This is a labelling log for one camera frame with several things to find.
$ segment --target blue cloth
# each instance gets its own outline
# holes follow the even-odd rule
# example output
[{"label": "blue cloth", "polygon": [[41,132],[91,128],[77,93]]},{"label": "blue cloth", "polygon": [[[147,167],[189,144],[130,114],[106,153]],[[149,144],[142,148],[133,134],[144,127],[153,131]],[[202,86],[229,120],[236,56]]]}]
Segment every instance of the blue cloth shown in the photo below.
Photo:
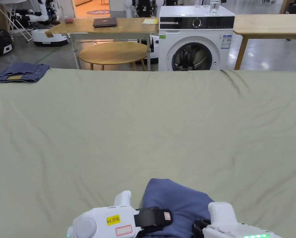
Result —
[{"label": "blue cloth", "polygon": [[0,72],[0,82],[38,82],[49,68],[46,64],[13,63]]},{"label": "blue cloth", "polygon": [[173,223],[145,237],[191,238],[195,220],[210,219],[208,205],[213,200],[205,193],[184,187],[169,179],[151,179],[143,196],[143,208],[169,209]]}]

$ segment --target glass of water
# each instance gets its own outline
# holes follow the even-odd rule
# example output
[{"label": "glass of water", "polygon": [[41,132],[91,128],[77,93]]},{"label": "glass of water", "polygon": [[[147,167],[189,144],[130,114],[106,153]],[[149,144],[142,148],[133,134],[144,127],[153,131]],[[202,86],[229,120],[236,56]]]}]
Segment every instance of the glass of water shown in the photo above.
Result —
[{"label": "glass of water", "polygon": [[210,0],[210,14],[216,14],[221,4],[221,0]]}]

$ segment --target gray concrete floor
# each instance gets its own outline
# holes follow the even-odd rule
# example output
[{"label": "gray concrete floor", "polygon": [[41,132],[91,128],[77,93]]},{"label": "gray concrete floor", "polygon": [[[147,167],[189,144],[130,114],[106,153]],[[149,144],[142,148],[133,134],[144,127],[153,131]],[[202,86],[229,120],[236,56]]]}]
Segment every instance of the gray concrete floor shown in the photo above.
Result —
[{"label": "gray concrete floor", "polygon": [[[277,14],[281,2],[268,2],[259,5],[260,0],[227,0],[222,5],[236,14]],[[227,69],[233,69],[238,55],[242,37],[233,35]],[[0,71],[13,62],[44,63],[52,68],[76,68],[70,45],[62,48],[36,47],[33,42],[26,43],[24,38],[15,38],[16,48],[13,52],[0,58]],[[94,43],[78,45],[78,50],[89,47]],[[90,69],[90,65],[82,63],[82,69]],[[132,70],[130,64],[106,66],[106,70]],[[153,71],[158,70],[158,64],[152,65]],[[273,70],[296,72],[296,40],[249,40],[241,69]]]}]

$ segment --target red sticker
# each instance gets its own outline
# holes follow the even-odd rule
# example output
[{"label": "red sticker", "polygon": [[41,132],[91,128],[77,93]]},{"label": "red sticker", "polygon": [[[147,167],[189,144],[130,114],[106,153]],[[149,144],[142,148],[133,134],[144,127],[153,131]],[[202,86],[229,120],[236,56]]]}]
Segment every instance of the red sticker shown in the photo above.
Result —
[{"label": "red sticker", "polygon": [[164,219],[167,221],[171,221],[171,216],[169,212],[164,212]]},{"label": "red sticker", "polygon": [[130,233],[132,233],[132,226],[131,225],[116,228],[116,235],[117,236],[123,236],[123,235],[130,234]]}]

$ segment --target round wooden table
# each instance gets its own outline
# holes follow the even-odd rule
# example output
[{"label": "round wooden table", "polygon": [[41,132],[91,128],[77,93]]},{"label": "round wooden table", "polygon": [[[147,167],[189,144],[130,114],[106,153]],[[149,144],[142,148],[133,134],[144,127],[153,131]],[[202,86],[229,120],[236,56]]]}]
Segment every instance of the round wooden table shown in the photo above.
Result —
[{"label": "round wooden table", "polygon": [[143,59],[147,57],[147,46],[127,41],[102,43],[82,50],[79,57],[91,64],[91,70],[94,70],[95,64],[101,65],[101,70],[104,70],[105,65],[132,63],[136,71],[135,62],[141,61],[146,71]]}]

